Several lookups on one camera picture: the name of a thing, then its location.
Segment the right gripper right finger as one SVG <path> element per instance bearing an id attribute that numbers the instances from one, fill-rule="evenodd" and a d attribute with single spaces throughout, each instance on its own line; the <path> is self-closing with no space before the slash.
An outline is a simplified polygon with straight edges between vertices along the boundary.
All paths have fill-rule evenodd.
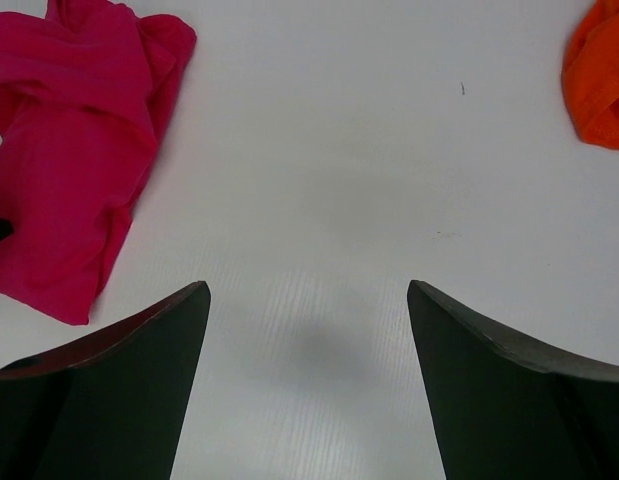
<path id="1" fill-rule="evenodd" d="M 448 479 L 619 479 L 619 366 L 411 281 L 411 328 Z"/>

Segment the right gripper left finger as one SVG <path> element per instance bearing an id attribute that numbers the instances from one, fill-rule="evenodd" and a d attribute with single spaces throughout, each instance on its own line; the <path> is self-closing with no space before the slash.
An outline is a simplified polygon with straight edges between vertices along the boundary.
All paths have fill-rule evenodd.
<path id="1" fill-rule="evenodd" d="M 0 479 L 167 479 L 211 304 L 194 282 L 0 369 Z"/>

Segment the magenta t shirt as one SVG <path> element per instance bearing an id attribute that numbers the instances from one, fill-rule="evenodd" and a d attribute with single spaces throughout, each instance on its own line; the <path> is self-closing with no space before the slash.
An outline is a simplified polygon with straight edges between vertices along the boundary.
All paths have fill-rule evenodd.
<path id="1" fill-rule="evenodd" d="M 130 229 L 197 36 L 110 1 L 0 12 L 0 293 L 85 325 Z"/>

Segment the orange t shirt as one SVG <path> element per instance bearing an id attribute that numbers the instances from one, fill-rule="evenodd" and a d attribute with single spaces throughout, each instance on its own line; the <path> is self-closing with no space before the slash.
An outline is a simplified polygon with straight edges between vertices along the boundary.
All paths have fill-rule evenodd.
<path id="1" fill-rule="evenodd" d="M 619 150 L 619 1 L 596 1 L 565 50 L 565 106 L 581 141 Z"/>

